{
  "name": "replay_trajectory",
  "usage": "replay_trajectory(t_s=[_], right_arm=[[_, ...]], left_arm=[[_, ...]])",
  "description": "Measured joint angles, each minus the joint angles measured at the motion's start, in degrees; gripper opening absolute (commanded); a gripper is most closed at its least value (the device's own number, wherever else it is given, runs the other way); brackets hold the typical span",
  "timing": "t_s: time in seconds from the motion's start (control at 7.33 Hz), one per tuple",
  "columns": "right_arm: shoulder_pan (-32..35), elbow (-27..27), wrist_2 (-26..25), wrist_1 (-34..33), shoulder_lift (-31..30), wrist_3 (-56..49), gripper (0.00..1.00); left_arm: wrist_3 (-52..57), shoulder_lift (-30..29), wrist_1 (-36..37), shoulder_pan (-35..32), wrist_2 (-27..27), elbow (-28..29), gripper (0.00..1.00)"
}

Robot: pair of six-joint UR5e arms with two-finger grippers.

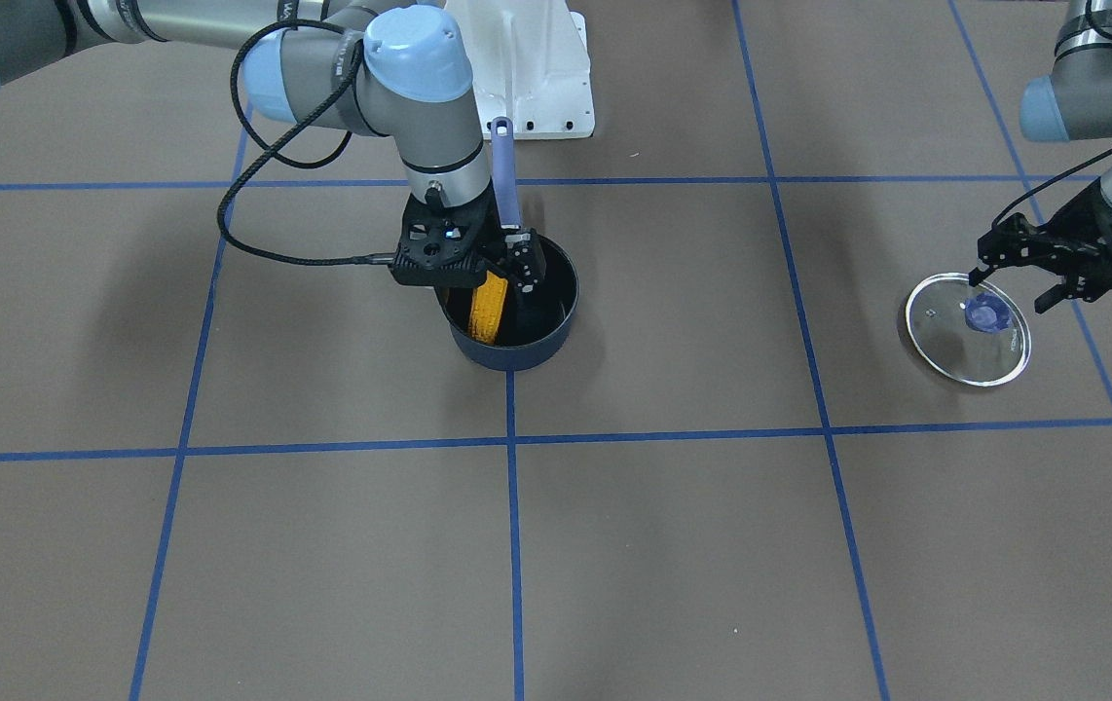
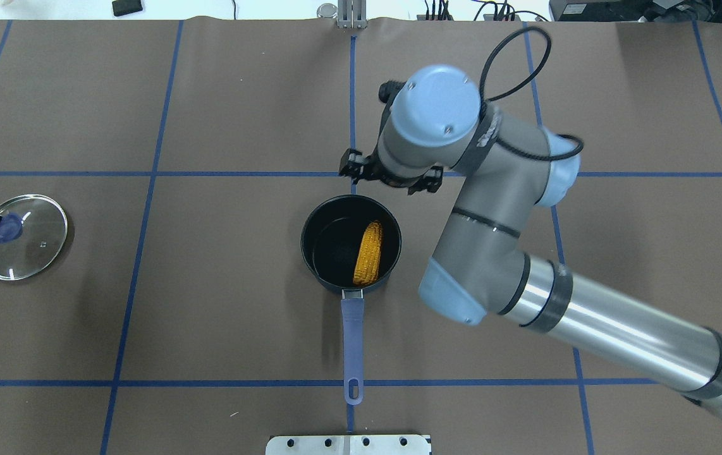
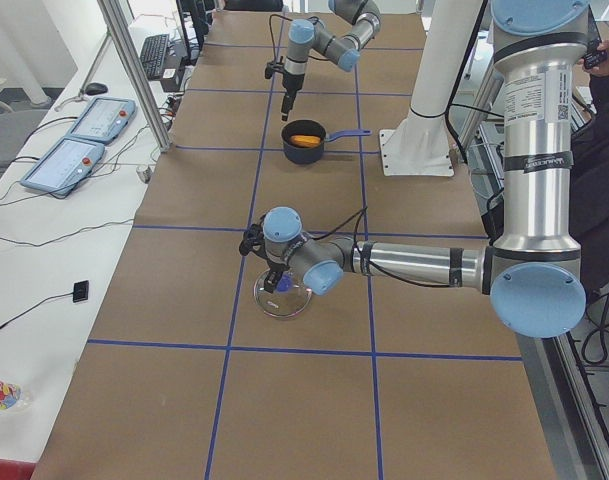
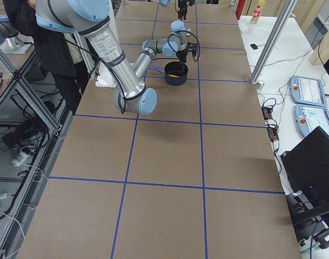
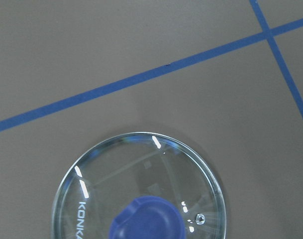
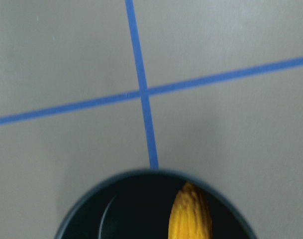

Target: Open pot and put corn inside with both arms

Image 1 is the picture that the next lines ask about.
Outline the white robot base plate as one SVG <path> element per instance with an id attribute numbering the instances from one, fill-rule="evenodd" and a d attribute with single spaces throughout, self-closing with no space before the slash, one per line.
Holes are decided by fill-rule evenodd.
<path id="1" fill-rule="evenodd" d="M 507 117 L 516 139 L 595 132 L 586 19 L 565 1 L 448 1 L 474 71 L 481 136 Z"/>

